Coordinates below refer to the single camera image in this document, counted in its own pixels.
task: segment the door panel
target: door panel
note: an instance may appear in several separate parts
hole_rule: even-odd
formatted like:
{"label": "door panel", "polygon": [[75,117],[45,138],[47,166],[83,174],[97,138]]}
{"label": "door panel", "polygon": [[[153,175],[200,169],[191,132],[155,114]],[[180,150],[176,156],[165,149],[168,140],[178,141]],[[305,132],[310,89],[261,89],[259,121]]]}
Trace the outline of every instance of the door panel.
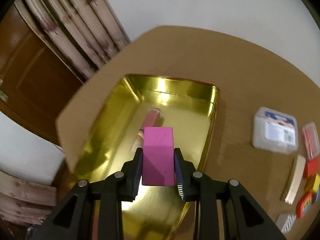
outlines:
{"label": "door panel", "polygon": [[[0,90],[8,96],[0,110],[58,144],[55,119],[81,82],[29,28],[14,5],[0,23],[0,37]],[[6,112],[3,104],[12,111]]]}

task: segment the clear plastic box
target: clear plastic box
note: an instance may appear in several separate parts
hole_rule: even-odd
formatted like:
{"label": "clear plastic box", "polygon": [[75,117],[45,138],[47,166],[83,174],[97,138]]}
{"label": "clear plastic box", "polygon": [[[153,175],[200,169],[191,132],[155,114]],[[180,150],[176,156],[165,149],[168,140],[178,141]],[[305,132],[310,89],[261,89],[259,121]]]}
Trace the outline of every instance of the clear plastic box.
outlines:
{"label": "clear plastic box", "polygon": [[298,149],[297,120],[289,114],[260,107],[254,117],[253,146],[290,154]]}
{"label": "clear plastic box", "polygon": [[302,134],[307,149],[307,159],[308,161],[311,161],[320,154],[320,145],[316,124],[312,122],[303,126]]}

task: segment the gold tray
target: gold tray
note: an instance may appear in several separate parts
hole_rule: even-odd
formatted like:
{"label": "gold tray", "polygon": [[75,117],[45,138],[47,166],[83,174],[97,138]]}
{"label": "gold tray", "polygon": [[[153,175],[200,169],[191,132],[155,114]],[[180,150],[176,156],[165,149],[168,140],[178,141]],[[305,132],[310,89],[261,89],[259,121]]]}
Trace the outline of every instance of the gold tray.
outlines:
{"label": "gold tray", "polygon": [[[161,109],[163,126],[173,127],[174,147],[201,171],[210,147],[218,89],[210,84],[130,74],[108,96],[93,125],[76,169],[76,181],[95,182],[119,171],[133,158],[132,145],[144,118]],[[122,202],[126,239],[168,239],[189,205],[177,187],[139,186],[134,202]]]}

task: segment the curtain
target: curtain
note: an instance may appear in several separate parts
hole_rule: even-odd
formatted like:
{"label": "curtain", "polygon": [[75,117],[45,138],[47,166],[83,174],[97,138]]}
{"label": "curtain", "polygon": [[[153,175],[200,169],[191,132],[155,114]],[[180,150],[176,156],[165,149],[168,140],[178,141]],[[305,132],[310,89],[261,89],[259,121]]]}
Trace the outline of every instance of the curtain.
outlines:
{"label": "curtain", "polygon": [[15,5],[82,81],[128,44],[106,0],[16,0]]}

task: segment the red toy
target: red toy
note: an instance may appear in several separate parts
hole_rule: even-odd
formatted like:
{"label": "red toy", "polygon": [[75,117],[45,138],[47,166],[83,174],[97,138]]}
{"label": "red toy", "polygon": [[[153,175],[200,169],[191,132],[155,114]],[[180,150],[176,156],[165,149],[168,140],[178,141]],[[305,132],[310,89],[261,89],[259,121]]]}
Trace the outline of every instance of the red toy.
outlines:
{"label": "red toy", "polygon": [[314,158],[312,161],[307,162],[306,166],[304,167],[303,177],[309,178],[315,175],[319,169],[319,159],[318,157]]}
{"label": "red toy", "polygon": [[296,208],[296,215],[298,218],[303,218],[312,205],[312,193],[307,192],[305,195],[299,200]]}

